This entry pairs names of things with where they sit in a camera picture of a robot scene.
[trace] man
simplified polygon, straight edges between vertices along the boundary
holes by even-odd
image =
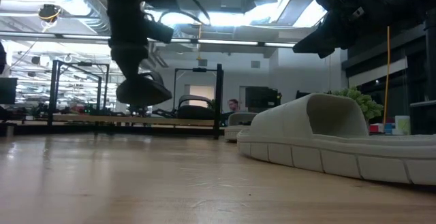
[[[239,112],[239,102],[237,99],[230,99],[228,105],[231,112]]]

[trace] wall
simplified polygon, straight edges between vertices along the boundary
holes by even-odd
[[[198,66],[196,53],[174,54],[163,52],[161,54],[169,68],[159,69],[163,82],[167,89],[173,93],[174,88],[174,69],[193,68]],[[208,59],[208,69],[216,69],[217,64],[223,65],[223,111],[229,112],[227,101],[229,99],[239,99],[240,86],[268,86],[268,59],[264,59],[263,54],[243,54],[207,52],[201,54],[202,59]],[[251,61],[261,61],[259,69],[251,68]],[[185,94],[185,85],[206,85],[215,86],[216,76],[213,72],[193,73],[192,71],[178,71],[176,82],[176,103],[181,95]],[[163,102],[156,108],[171,110],[173,99]]]
[[[316,54],[296,54],[278,49],[270,58],[268,81],[283,95],[281,103],[293,101],[299,90],[306,93],[335,91],[347,86],[341,69],[341,52],[326,59]]]

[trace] computer monitor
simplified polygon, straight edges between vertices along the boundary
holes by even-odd
[[[0,104],[15,104],[18,78],[0,78]]]
[[[280,104],[279,93],[276,89],[268,87],[247,87],[245,101],[248,108],[274,108]]]

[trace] black stand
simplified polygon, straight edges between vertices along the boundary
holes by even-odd
[[[177,85],[177,72],[178,71],[195,71],[195,69],[176,68],[174,70],[174,88],[173,88],[173,92],[172,92],[173,110],[176,109],[176,85]],[[222,100],[223,100],[223,80],[224,80],[223,65],[217,64],[216,69],[203,69],[203,71],[215,71],[215,72],[217,72],[217,81],[215,83],[215,118],[214,118],[214,123],[213,123],[213,138],[215,140],[218,140],[218,138],[221,134],[219,125],[221,123],[221,105],[222,105]]]
[[[224,72],[223,65],[217,65],[217,83],[215,88],[215,120],[213,123],[213,139],[218,140],[219,138],[219,125],[221,123],[221,102],[223,99],[223,80]]]
[[[75,64],[76,63],[74,63],[74,64],[64,63],[63,61],[58,61],[58,60],[53,61],[52,79],[51,79],[51,83],[50,83],[50,99],[49,99],[49,104],[48,104],[48,120],[47,120],[48,126],[53,125],[53,114],[56,111],[57,93],[59,91],[59,79],[61,77],[61,66],[62,65],[72,67],[74,69],[77,69],[77,70],[85,73],[85,74],[88,74],[90,76],[94,76],[94,77],[98,78],[96,110],[97,110],[97,112],[100,111],[100,103],[102,100],[102,77],[95,75],[89,71],[83,70],[79,67],[76,67],[76,66],[74,66]],[[104,91],[105,101],[106,101],[107,91],[108,91],[108,89],[107,89],[108,88],[108,81],[109,81],[108,76],[109,76],[109,67],[108,67],[107,72],[106,72],[106,88]]]

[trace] wooden surface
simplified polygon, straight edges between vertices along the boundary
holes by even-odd
[[[23,126],[21,124],[21,121],[8,121],[9,123],[15,123],[18,126]],[[24,123],[24,125],[47,125],[47,121],[26,121]],[[59,122],[59,121],[54,121],[53,125],[72,125],[69,124],[68,122]],[[81,125],[92,125],[91,123],[86,124],[86,122],[83,123],[78,123],[78,124],[73,124],[73,125],[77,125],[77,126],[81,126]],[[134,127],[143,127],[144,125],[142,123],[135,123]],[[153,128],[178,128],[178,129],[212,129],[213,125],[210,126],[205,126],[205,125],[151,125],[151,127]]]
[[[127,122],[150,123],[160,125],[204,125],[213,126],[213,120],[178,119],[178,118],[137,118],[124,116],[89,116],[89,115],[53,115],[55,121],[86,122]]]
[[[0,138],[0,223],[436,223],[434,188],[248,159],[145,135]]]

